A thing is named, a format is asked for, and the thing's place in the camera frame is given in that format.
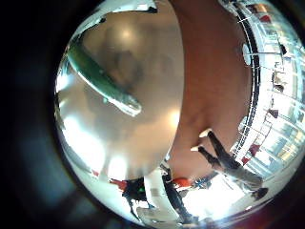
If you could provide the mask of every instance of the shoe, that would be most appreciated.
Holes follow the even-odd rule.
[[[212,128],[208,128],[207,130],[200,133],[199,137],[207,136],[209,132],[212,131]]]
[[[193,146],[193,147],[191,148],[191,151],[198,151],[199,146],[201,146],[201,145]]]

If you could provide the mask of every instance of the white sneaker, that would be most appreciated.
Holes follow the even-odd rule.
[[[209,132],[212,131],[212,128],[208,128],[207,130],[200,133],[199,137],[207,136]]]

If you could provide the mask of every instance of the orange object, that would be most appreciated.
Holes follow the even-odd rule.
[[[116,184],[121,191],[124,191],[127,185],[125,180],[117,179],[111,179],[109,183]]]

